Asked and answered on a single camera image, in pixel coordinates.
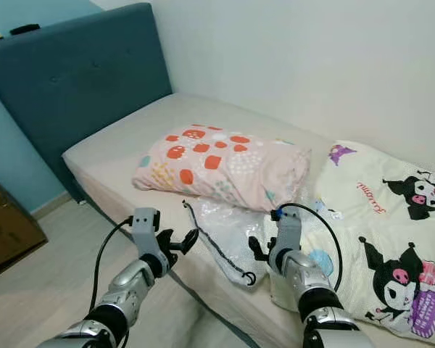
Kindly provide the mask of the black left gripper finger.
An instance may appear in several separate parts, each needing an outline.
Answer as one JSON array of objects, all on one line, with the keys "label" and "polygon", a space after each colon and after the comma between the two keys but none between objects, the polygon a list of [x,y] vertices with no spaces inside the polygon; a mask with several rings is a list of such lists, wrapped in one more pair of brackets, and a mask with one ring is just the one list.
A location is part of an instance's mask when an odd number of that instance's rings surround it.
[{"label": "black left gripper finger", "polygon": [[171,251],[180,252],[181,254],[187,254],[188,252],[191,251],[191,248],[198,241],[200,232],[201,232],[200,228],[191,229],[191,231],[184,236],[182,241],[171,242],[170,243]]}]

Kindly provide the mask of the clear plastic zipper bag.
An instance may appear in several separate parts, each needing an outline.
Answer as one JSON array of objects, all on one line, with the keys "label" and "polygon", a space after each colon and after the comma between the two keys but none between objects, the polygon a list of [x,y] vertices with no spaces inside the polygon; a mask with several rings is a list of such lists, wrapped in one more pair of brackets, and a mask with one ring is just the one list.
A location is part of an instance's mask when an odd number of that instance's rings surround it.
[{"label": "clear plastic zipper bag", "polygon": [[186,202],[192,223],[201,229],[205,248],[228,281],[253,291],[267,276],[275,289],[284,289],[284,278],[267,262],[257,261],[249,246],[253,236],[268,253],[267,244],[278,235],[277,222],[266,212],[255,212],[221,200],[193,198]]}]

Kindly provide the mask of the pink pillow with orange spots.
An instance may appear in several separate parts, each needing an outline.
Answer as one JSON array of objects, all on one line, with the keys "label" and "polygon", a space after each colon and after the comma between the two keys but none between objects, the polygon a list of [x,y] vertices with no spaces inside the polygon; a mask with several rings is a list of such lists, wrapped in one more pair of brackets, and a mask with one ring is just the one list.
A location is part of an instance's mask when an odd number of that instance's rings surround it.
[{"label": "pink pillow with orange spots", "polygon": [[134,188],[217,199],[268,212],[293,202],[310,171],[311,151],[211,125],[169,130],[139,159]]}]

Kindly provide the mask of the cream cartoon print blanket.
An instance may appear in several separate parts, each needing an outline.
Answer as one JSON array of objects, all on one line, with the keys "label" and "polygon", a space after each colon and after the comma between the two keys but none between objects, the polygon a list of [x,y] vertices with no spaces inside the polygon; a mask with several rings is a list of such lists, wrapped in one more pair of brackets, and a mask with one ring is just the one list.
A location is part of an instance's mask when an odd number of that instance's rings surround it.
[{"label": "cream cartoon print blanket", "polygon": [[301,250],[351,318],[435,344],[435,171],[337,141],[299,203]]}]

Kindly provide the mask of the dark blue bed base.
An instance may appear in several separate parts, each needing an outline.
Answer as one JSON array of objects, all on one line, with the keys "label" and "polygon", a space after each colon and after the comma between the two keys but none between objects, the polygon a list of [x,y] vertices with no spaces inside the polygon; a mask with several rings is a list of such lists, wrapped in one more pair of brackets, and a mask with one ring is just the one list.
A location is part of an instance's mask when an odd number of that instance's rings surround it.
[{"label": "dark blue bed base", "polygon": [[[194,229],[191,209],[183,206],[182,215],[191,219],[188,227]],[[91,306],[84,318],[52,339],[45,346],[61,348],[167,348],[163,344],[168,339],[175,348],[195,348],[195,339],[201,339],[198,348],[204,346],[250,347],[247,335],[228,324],[214,310],[209,308],[175,274],[175,266],[168,268],[160,259],[151,255],[142,255],[126,265],[112,279],[111,289],[104,297],[98,298],[99,262],[105,246],[115,233],[124,234],[127,239],[131,233],[123,228],[132,228],[133,215],[129,215],[114,228],[102,242],[93,266],[93,286]],[[159,291],[150,299],[149,306],[142,302],[148,298],[158,279],[166,278],[175,285],[170,291]],[[177,295],[178,289],[184,289],[188,297],[194,299],[199,311],[196,318],[188,314],[190,306],[185,305],[174,310],[167,303],[167,295]]]}]

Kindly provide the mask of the mattress with cream sheet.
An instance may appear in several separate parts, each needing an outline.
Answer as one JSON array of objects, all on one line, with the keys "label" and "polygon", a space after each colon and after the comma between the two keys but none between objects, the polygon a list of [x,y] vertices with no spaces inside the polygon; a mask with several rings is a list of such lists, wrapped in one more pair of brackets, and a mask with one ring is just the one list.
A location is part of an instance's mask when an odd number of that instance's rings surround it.
[{"label": "mattress with cream sheet", "polygon": [[[327,139],[310,130],[247,112],[240,107],[201,97],[171,95],[162,97],[83,139],[66,150],[64,160],[82,189],[109,218],[120,220],[137,207],[154,207],[161,211],[165,226],[186,231],[191,219],[182,215],[183,206],[198,196],[139,190],[131,183],[139,159],[148,152],[151,145],[168,131],[185,125],[211,125],[309,149],[310,171],[307,182],[294,199],[296,202],[299,202],[301,195],[307,193],[319,175],[333,143],[348,141]],[[382,146],[365,145],[386,152]],[[435,171],[434,167],[418,166]],[[181,258],[175,266],[175,274],[215,314],[240,329],[255,344],[263,347],[300,346],[302,332],[297,305],[287,288],[275,289],[267,276],[257,288],[249,291],[235,286],[215,264],[213,256],[204,245],[204,238],[188,256]],[[420,339],[402,338],[386,329],[357,322],[374,344],[380,347],[427,345]]]}]

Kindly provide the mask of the brown cardboard box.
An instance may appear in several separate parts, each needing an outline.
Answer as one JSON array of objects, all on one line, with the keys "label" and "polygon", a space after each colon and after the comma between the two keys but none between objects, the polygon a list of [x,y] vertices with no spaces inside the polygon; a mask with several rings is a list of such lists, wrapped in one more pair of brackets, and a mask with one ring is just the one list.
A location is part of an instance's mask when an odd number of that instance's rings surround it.
[{"label": "brown cardboard box", "polygon": [[0,274],[47,241],[34,217],[0,186]]}]

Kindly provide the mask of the blue upholstered bed headboard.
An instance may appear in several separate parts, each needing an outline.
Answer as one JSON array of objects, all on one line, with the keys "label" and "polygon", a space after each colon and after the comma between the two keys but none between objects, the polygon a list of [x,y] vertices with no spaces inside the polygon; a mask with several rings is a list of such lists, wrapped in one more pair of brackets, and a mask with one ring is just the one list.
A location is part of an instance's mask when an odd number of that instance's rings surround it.
[{"label": "blue upholstered bed headboard", "polygon": [[79,202],[66,150],[172,91],[149,3],[0,40],[0,102]]}]

